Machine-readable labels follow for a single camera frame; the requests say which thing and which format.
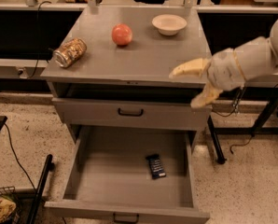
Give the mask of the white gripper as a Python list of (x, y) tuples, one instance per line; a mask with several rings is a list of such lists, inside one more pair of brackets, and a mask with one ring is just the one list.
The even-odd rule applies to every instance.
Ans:
[(181, 63), (172, 70), (169, 78), (201, 77), (206, 71), (211, 83), (207, 82), (202, 92), (191, 100), (192, 108), (205, 107), (216, 100), (223, 91), (232, 91), (243, 86), (245, 82), (234, 49), (219, 51), (212, 56), (211, 61), (198, 58)]

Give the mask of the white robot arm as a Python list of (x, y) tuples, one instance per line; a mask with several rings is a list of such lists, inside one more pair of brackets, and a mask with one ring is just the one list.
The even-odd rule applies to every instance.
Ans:
[(206, 75), (207, 81), (200, 94), (190, 103), (201, 108), (216, 100), (223, 91), (243, 87), (254, 78), (278, 72), (278, 20), (271, 28), (270, 36), (260, 36), (235, 49), (224, 49), (211, 59), (198, 58), (181, 63), (169, 78)]

